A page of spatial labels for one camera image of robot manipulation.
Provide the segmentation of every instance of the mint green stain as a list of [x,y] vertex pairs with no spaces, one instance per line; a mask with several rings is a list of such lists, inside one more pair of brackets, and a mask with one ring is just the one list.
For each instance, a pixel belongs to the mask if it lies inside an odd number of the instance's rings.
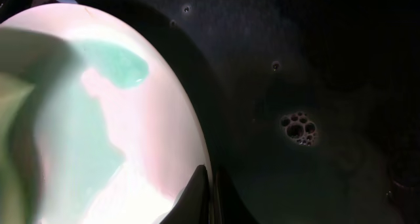
[[[118,45],[88,40],[72,46],[83,59],[82,66],[78,61],[68,63],[74,72],[59,76],[61,83],[47,99],[41,123],[53,146],[49,153],[56,171],[45,204],[51,223],[77,223],[124,162],[122,151],[109,141],[98,99],[90,97],[80,82],[81,74],[94,67],[122,89],[140,85],[148,75],[146,61]],[[56,205],[57,197],[63,205]]]
[[148,75],[147,62],[130,50],[103,41],[81,41],[77,48],[88,57],[88,63],[122,89],[136,87]]

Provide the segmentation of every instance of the white bowl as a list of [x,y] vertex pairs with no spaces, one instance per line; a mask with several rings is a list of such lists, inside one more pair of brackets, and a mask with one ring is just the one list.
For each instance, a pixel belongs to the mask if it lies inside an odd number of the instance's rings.
[[[206,165],[211,183],[188,96],[162,56],[130,26],[94,8],[51,4],[8,19],[0,37],[0,69],[17,74],[45,65],[37,77],[49,91],[33,130],[45,180],[36,221],[153,223],[170,211],[198,165]],[[103,46],[121,67],[97,51]],[[147,70],[121,88],[110,79],[115,72],[104,72],[137,66],[133,55]]]

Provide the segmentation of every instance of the sponge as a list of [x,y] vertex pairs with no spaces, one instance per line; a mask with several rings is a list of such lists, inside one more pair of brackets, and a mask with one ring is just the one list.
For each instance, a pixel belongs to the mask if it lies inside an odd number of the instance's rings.
[[18,174],[9,157],[7,134],[33,86],[0,73],[0,223],[24,224],[24,200]]

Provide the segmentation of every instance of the black pointed object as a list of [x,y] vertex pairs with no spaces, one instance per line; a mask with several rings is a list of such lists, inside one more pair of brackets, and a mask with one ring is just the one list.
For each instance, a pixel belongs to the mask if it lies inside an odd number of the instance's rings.
[[229,174],[218,170],[214,189],[215,224],[257,224],[243,204]]
[[196,168],[179,201],[161,224],[208,224],[209,178],[204,165]]

